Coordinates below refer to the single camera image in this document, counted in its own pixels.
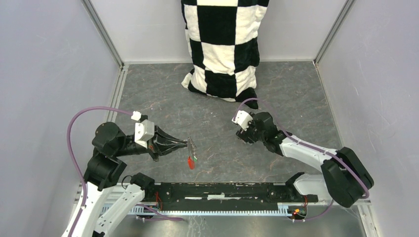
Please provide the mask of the red key tag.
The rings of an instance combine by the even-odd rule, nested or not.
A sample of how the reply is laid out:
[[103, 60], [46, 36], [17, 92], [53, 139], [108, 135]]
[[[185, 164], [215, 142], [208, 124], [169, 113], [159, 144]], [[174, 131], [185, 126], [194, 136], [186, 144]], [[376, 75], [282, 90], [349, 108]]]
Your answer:
[[191, 170], [193, 170], [195, 168], [195, 161], [194, 161], [194, 159], [191, 156], [189, 156], [187, 161], [188, 161], [189, 168]]

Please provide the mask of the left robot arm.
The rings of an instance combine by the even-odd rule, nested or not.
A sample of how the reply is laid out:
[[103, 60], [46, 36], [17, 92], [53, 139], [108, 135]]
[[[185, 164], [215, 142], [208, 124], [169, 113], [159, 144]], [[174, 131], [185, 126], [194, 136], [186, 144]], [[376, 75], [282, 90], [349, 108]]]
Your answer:
[[103, 205], [127, 164], [122, 156], [149, 154], [154, 161], [182, 148], [190, 148], [190, 139], [180, 140], [145, 119], [135, 124], [133, 135], [126, 135], [114, 122], [99, 125], [92, 140], [93, 154], [82, 175], [82, 192], [77, 211], [63, 233], [65, 237], [108, 237], [139, 202], [161, 199], [155, 181], [142, 173], [130, 177], [123, 194], [101, 214]]

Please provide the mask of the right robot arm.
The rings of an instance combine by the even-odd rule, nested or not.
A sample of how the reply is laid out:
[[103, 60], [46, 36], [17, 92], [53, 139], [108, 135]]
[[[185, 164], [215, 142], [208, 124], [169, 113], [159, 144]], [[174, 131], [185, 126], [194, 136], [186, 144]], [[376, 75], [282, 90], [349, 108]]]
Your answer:
[[369, 197], [375, 182], [355, 152], [348, 148], [330, 149], [306, 142], [277, 128], [268, 112], [248, 113], [239, 110], [232, 122], [239, 126], [236, 135], [245, 143], [261, 142], [265, 148], [286, 158], [293, 158], [320, 172], [301, 173], [289, 180], [286, 197], [299, 201], [307, 195], [333, 200], [349, 208], [359, 199]]

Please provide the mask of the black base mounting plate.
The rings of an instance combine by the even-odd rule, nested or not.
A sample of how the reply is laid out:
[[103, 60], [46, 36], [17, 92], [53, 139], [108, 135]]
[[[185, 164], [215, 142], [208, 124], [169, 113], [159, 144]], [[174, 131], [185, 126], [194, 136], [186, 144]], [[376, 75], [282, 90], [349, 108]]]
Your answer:
[[163, 211], [268, 211], [279, 203], [317, 202], [285, 183], [156, 183], [146, 188], [143, 202]]

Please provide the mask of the black white checkered pillow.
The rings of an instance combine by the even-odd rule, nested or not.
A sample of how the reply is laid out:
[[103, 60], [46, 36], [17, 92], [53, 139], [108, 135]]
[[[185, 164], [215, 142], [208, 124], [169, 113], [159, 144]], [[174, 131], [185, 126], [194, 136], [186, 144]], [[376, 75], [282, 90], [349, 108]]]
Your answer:
[[258, 109], [258, 30], [269, 1], [182, 0], [180, 4], [193, 63], [182, 86]]

